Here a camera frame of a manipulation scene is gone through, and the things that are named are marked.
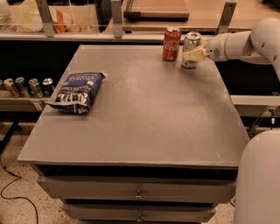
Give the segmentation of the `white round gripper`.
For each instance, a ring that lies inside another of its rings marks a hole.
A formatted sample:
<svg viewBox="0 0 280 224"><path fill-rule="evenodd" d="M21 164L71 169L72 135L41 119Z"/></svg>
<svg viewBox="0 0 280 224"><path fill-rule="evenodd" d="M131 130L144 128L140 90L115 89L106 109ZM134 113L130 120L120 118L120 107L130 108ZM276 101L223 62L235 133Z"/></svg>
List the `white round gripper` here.
<svg viewBox="0 0 280 224"><path fill-rule="evenodd" d="M201 45L193 48L190 51L183 52L184 60L202 61L207 57L212 61L226 61L226 42L228 33L222 33L214 36L209 41L206 39L201 40Z"/></svg>

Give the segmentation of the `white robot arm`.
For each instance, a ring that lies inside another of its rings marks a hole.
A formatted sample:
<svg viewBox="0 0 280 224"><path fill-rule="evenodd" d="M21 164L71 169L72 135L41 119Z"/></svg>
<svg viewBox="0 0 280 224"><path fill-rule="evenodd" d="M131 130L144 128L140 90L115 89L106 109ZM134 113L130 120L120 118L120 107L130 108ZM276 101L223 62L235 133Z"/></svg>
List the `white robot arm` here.
<svg viewBox="0 0 280 224"><path fill-rule="evenodd" d="M249 31L218 34L182 56L184 60L271 65L280 79L280 19L269 17ZM254 136L241 155L234 224L280 224L280 129Z"/></svg>

